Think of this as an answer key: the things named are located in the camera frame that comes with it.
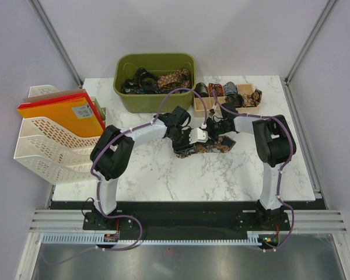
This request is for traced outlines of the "brown cat pattern tie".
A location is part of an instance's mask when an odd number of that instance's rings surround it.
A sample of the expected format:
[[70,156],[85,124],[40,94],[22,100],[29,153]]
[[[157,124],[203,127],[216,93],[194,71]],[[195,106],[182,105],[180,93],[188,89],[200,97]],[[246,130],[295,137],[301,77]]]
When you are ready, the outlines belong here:
[[174,150],[178,158],[186,158],[191,155],[203,153],[228,153],[236,144],[236,141],[228,136],[220,136],[216,142],[208,140],[206,143],[196,142],[187,147]]

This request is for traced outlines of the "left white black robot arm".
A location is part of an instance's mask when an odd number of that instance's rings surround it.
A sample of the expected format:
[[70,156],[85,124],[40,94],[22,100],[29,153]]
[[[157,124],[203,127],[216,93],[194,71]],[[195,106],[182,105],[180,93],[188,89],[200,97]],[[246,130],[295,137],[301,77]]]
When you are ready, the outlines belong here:
[[159,113],[148,122],[131,128],[106,127],[94,146],[90,173],[97,180],[95,208],[99,211],[96,223],[103,229],[116,224],[113,212],[117,207],[116,193],[120,176],[126,171],[133,150],[150,141],[169,138],[175,144],[189,145],[189,133],[183,128],[191,116],[177,106],[171,113]]

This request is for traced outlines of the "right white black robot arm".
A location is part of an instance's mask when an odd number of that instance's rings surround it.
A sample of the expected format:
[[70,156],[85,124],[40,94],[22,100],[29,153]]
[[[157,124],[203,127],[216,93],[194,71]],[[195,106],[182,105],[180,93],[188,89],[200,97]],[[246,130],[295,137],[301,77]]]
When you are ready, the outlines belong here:
[[284,206],[281,198],[281,181],[284,167],[296,153],[296,143],[283,115],[260,116],[237,113],[232,104],[221,105],[222,118],[206,120],[205,129],[211,139],[216,140],[228,132],[249,133],[254,136],[257,155],[263,163],[263,185],[259,198],[264,210],[255,215],[255,222],[261,229],[274,226],[277,217],[273,210]]

